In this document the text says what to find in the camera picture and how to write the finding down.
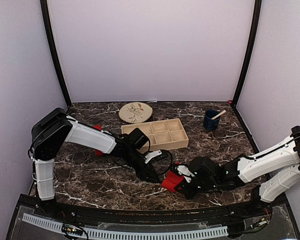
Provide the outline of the red sock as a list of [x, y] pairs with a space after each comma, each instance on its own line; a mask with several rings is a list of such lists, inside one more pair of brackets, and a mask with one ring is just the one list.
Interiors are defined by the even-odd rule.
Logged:
[[161, 187], [170, 192], [175, 193], [175, 187], [178, 186], [185, 178], [179, 174], [176, 167], [180, 166], [179, 162], [173, 163], [169, 168], [165, 179], [162, 181]]

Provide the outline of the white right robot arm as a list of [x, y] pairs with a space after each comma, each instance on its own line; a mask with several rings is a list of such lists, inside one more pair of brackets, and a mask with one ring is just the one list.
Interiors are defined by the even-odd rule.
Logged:
[[172, 170], [183, 180], [174, 190], [187, 199], [198, 193], [231, 191], [267, 173], [278, 171], [256, 188], [254, 199], [245, 205], [245, 213], [256, 217], [277, 196], [300, 181], [300, 126], [278, 144], [257, 154], [242, 155], [219, 166], [208, 157], [195, 157], [189, 164], [175, 164]]

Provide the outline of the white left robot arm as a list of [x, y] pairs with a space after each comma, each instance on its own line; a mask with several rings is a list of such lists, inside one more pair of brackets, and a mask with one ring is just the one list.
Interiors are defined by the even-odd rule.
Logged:
[[159, 174], [151, 160], [162, 154], [160, 150], [140, 153], [150, 139], [135, 128], [129, 134], [117, 135], [84, 124], [56, 108], [42, 118], [31, 129], [32, 143], [28, 150], [34, 162], [36, 191], [41, 201], [41, 210], [50, 218], [57, 218], [60, 206], [53, 201], [54, 161], [63, 143], [73, 143], [98, 150], [126, 161], [135, 170], [138, 178], [149, 183], [159, 183]]

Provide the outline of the red sock near left arm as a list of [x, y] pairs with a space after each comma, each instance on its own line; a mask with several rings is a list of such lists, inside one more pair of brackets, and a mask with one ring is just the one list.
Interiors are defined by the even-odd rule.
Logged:
[[[93, 128], [97, 129], [97, 130], [102, 130], [102, 126], [100, 124], [94, 125]], [[96, 140], [96, 142], [97, 142], [98, 146], [101, 144], [101, 140], [99, 138]], [[100, 151], [100, 147], [95, 148], [94, 152], [97, 157], [102, 157], [104, 155], [104, 153], [102, 151]]]

